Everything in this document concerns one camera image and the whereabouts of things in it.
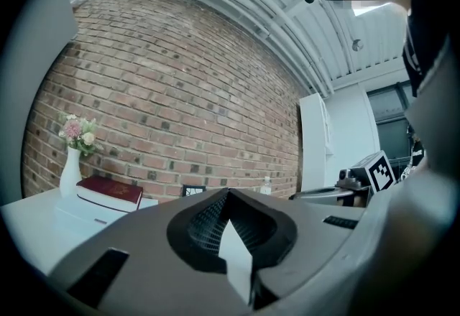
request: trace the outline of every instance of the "window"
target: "window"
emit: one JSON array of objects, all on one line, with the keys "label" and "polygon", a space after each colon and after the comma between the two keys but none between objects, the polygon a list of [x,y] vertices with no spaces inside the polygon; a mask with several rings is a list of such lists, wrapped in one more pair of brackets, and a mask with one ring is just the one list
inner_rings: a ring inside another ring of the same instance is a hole
[{"label": "window", "polygon": [[414,101],[409,82],[397,83],[367,94],[379,133],[380,147],[387,155],[395,177],[410,161],[411,140],[404,111]]},{"label": "window", "polygon": [[354,12],[354,16],[358,17],[366,12],[374,11],[375,9],[379,9],[380,7],[387,6],[390,3],[381,4],[380,6],[362,6],[361,3],[352,2],[351,7]]}]

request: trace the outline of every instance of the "white table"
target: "white table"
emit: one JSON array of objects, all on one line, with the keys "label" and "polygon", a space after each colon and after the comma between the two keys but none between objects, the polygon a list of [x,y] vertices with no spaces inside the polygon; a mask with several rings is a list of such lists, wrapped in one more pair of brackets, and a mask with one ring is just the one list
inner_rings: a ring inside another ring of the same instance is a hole
[{"label": "white table", "polygon": [[[56,225],[55,206],[59,200],[62,198],[59,189],[55,188],[0,208],[22,257],[45,275],[66,254],[91,237],[79,228]],[[139,208],[156,204],[157,200],[142,198]]]}]

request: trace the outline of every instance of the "pink flower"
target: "pink flower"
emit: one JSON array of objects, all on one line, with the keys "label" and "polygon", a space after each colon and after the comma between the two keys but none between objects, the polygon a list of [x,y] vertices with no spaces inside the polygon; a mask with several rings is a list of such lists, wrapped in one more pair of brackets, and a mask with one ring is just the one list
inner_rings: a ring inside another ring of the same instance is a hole
[{"label": "pink flower", "polygon": [[71,119],[65,122],[64,132],[69,139],[74,139],[81,134],[80,124],[75,119]]}]

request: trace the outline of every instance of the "black panel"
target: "black panel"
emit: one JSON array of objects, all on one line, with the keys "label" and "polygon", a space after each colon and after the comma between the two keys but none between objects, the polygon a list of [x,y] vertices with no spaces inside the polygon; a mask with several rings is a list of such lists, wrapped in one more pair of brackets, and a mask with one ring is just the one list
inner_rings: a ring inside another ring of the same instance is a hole
[{"label": "black panel", "polygon": [[324,223],[331,224],[332,226],[355,229],[358,224],[357,220],[338,218],[336,216],[328,216],[323,220]]},{"label": "black panel", "polygon": [[167,227],[167,239],[195,270],[225,274],[226,262],[218,252],[229,220],[252,255],[253,271],[279,264],[297,238],[289,216],[224,188],[178,213]]},{"label": "black panel", "polygon": [[[388,167],[387,165],[387,160],[385,157],[381,157],[378,159],[370,168],[369,168],[369,175],[374,183],[375,190],[377,192],[386,190],[389,186],[391,186],[395,181],[392,178],[392,175],[390,173],[391,167]],[[380,183],[377,179],[377,176],[383,176],[386,180],[385,184],[383,187],[380,187]]]},{"label": "black panel", "polygon": [[110,248],[69,288],[68,294],[96,308],[128,257],[126,252]]},{"label": "black panel", "polygon": [[205,192],[206,191],[206,186],[190,186],[190,185],[183,185],[182,186],[182,196],[185,197],[185,196],[190,196],[191,193],[190,191],[192,189],[198,189],[198,190],[201,190],[201,192]]},{"label": "black panel", "polygon": [[340,198],[343,199],[343,205],[342,206],[347,206],[349,208],[352,208],[353,205],[354,205],[354,195],[349,195],[349,196],[345,196],[345,197],[339,197],[337,198],[337,200],[339,200]]}]

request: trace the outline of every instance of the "white cabinet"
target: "white cabinet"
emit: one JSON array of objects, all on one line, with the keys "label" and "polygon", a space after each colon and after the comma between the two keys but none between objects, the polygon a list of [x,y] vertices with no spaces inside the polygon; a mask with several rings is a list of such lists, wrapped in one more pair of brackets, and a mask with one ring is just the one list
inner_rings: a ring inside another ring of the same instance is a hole
[{"label": "white cabinet", "polygon": [[319,94],[300,99],[302,118],[302,191],[326,185],[326,161],[333,154],[332,125]]},{"label": "white cabinet", "polygon": [[[66,205],[61,205],[67,198],[61,198],[58,188],[0,208],[9,234],[22,257],[45,275],[48,275],[75,247],[125,215],[112,213],[113,210],[74,198],[76,210],[67,212]],[[157,200],[143,197],[139,208],[148,208],[156,204]],[[91,225],[90,221],[94,221],[91,216],[94,214],[98,218],[110,218],[110,223]]]}]

